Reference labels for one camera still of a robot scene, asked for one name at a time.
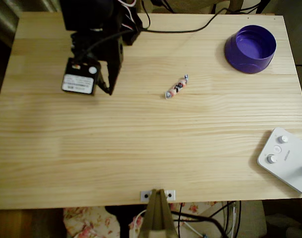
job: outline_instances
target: metal plate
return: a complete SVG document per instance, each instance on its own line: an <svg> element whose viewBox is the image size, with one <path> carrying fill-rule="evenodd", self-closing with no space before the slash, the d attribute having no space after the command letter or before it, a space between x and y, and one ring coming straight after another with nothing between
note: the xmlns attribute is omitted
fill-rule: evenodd
<svg viewBox="0 0 302 238"><path fill-rule="evenodd" d="M175 190L164 190L168 202L174 202L176 200ZM148 202L152 191L141 191L141 202Z"/></svg>

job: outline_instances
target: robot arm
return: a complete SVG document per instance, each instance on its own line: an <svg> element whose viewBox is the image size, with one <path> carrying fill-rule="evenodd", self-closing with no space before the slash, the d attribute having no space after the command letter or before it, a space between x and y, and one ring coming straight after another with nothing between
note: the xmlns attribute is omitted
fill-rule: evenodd
<svg viewBox="0 0 302 238"><path fill-rule="evenodd" d="M71 35L74 58L68 60L62 89L94 95L98 85L112 95L123 61L123 42L132 45L142 27L136 9L129 9L129 18L129 10L117 0L60 0L60 5L66 30L76 31ZM104 41L113 35L118 36ZM99 61L108 64L109 87Z"/></svg>

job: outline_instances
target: button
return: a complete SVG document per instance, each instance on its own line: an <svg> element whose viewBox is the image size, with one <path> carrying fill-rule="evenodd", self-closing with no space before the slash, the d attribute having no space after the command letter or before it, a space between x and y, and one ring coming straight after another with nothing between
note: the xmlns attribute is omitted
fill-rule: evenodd
<svg viewBox="0 0 302 238"><path fill-rule="evenodd" d="M277 161L278 161L278 159L276 158L276 156L275 155L268 155L268 157L267 157L267 159L268 159L268 162L270 163L270 164L274 164L274 163L276 163Z"/></svg>
<svg viewBox="0 0 302 238"><path fill-rule="evenodd" d="M282 135L278 138L278 141L281 143L281 144L284 144L284 143L288 143L289 142L289 138L286 136L286 135Z"/></svg>
<svg viewBox="0 0 302 238"><path fill-rule="evenodd" d="M273 150L274 150L274 152L277 153L277 154L280 154L280 153L282 152L281 147L278 146L278 145L274 146L274 149L273 149Z"/></svg>
<svg viewBox="0 0 302 238"><path fill-rule="evenodd" d="M89 73L95 74L96 72L97 72L97 68L96 67L90 67L89 68Z"/></svg>

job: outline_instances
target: wall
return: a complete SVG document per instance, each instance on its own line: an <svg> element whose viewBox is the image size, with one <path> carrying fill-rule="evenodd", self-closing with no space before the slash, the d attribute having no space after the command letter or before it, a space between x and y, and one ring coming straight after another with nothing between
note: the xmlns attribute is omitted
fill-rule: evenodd
<svg viewBox="0 0 302 238"><path fill-rule="evenodd" d="M283 15L295 64L302 64L302 0L280 0L277 15ZM302 87L302 67L297 67Z"/></svg>

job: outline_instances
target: white cable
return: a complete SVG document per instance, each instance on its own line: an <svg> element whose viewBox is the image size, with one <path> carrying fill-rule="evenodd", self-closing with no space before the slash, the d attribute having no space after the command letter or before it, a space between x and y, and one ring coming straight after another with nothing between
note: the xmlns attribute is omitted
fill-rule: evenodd
<svg viewBox="0 0 302 238"><path fill-rule="evenodd" d="M234 238L235 225L237 220L236 206L233 207L233 218L232 218L232 229L231 229L231 238Z"/></svg>
<svg viewBox="0 0 302 238"><path fill-rule="evenodd" d="M196 231L190 224L188 224L187 222L184 222L186 226L188 226L193 232L195 232L197 235L199 235L200 237L202 237L202 234L199 233L198 231Z"/></svg>
<svg viewBox="0 0 302 238"><path fill-rule="evenodd" d="M126 3L121 0L118 0L118 1L121 2L122 5L129 6L129 7L135 6L135 4L136 4L136 0L134 0L133 3Z"/></svg>
<svg viewBox="0 0 302 238"><path fill-rule="evenodd" d="M130 20L134 22L130 8L128 8L126 5L123 5L123 4L122 4L122 6L124 6L128 10L128 12L130 14Z"/></svg>
<svg viewBox="0 0 302 238"><path fill-rule="evenodd" d="M134 220L134 223L133 223L133 238L135 238L135 226L136 226L136 222L137 222L137 219L139 219L139 217L144 213L146 212L146 210L144 211L141 211L135 218Z"/></svg>
<svg viewBox="0 0 302 238"><path fill-rule="evenodd" d="M125 25L125 24L121 24L122 26L124 26L124 27L126 27L126 28L129 28L129 29L131 29L131 30L133 30L133 28L132 27L130 27L130 26L128 26L128 25Z"/></svg>

